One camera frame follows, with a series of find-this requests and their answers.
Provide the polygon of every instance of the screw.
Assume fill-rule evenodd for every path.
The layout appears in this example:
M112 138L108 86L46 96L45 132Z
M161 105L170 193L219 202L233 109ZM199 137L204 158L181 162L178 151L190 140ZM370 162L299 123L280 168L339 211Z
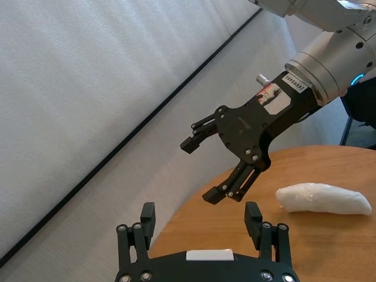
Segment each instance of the screw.
M263 271L260 273L261 277L266 280L266 281L271 281L273 280L273 275L271 275L270 272Z
M132 278L129 275L124 275L124 276L121 276L119 282L130 282L131 279Z
M295 282L295 279L294 277L292 277L291 275L289 274L285 274L282 276L282 279L284 282Z
M366 18L364 19L364 21L363 21L363 23L364 23L365 25L368 25L370 22L372 22L372 17L371 17L371 16L366 17Z
M150 272L144 272L141 274L142 281L148 281L152 278L152 274Z

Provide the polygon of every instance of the wooden table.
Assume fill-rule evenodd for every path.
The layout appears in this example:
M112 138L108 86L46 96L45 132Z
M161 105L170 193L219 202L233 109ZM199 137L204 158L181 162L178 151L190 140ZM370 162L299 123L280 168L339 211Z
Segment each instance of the wooden table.
M244 225L246 201L257 202L264 220L290 227L293 268L302 282L376 281L375 216L287 213L277 189L297 183L327 183L361 192L376 207L376 152L341 146L307 146L270 154L272 165L242 202L206 203L202 194L221 183L228 170L205 185L172 217L150 256L184 250L233 249L257 256Z

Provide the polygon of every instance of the white label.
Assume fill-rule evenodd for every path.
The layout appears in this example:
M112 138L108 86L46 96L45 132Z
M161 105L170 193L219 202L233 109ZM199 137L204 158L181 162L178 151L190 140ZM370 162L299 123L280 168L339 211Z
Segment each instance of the white label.
M234 260L231 249L226 250L192 250L186 252L186 260Z
M308 86L305 85L304 83L302 83L302 81L299 80L299 78L297 78L296 76L294 76L290 73L286 74L282 78L282 80L285 81L285 83L290 85L292 88L294 88L299 93L303 92L304 90L306 90L308 88Z
M278 114L291 103L291 98L275 83L267 85L256 98L269 115Z

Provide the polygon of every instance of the robotic arm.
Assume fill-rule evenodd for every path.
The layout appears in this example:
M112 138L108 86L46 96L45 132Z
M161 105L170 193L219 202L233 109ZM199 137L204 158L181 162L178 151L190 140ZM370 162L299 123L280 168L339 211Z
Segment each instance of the robotic arm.
M261 172L271 165L271 141L356 84L376 63L376 1L254 0L285 17L297 15L324 31L286 64L286 71L269 82L243 106L220 106L192 124L193 137L180 147L192 153L205 138L219 134L240 162L230 177L203 195L216 204L225 196L240 201Z

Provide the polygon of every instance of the blue indicator light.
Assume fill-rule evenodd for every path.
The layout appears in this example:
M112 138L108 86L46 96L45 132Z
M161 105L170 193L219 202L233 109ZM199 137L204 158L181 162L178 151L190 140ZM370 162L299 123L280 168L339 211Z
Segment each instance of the blue indicator light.
M357 83L357 81L358 81L359 79L361 79L363 76L364 76L364 74L361 73L361 74L358 75L356 78L354 78L354 80L351 82L351 86L354 85L355 83Z

